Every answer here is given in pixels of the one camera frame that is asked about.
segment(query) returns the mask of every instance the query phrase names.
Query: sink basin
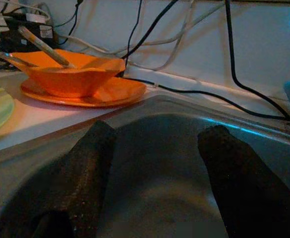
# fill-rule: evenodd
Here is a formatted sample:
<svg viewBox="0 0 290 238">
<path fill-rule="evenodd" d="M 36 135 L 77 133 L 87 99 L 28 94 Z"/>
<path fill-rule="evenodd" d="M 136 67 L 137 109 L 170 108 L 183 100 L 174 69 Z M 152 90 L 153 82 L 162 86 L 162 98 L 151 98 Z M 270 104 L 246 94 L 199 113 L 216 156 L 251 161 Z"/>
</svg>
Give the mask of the sink basin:
<svg viewBox="0 0 290 238">
<path fill-rule="evenodd" d="M 228 237 L 197 147 L 197 134 L 213 125 L 251 145 L 290 189 L 290 134 L 276 128 L 171 96 L 98 119 L 118 130 L 98 237 Z M 95 120 L 0 151 L 0 212 L 21 184 L 66 153 Z"/>
</svg>

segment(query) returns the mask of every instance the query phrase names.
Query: orange plate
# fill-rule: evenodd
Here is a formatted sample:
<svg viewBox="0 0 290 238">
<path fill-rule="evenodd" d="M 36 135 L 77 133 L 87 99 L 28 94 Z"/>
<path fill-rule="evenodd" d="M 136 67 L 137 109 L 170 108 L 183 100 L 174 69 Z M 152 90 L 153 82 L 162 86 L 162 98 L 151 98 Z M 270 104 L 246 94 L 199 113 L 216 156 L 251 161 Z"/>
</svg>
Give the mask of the orange plate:
<svg viewBox="0 0 290 238">
<path fill-rule="evenodd" d="M 113 107 L 128 104 L 139 99 L 146 91 L 146 85 L 123 78 L 110 78 L 99 87 L 92 97 L 60 98 L 47 93 L 33 80 L 27 79 L 20 85 L 21 92 L 40 101 L 82 107 Z"/>
</svg>

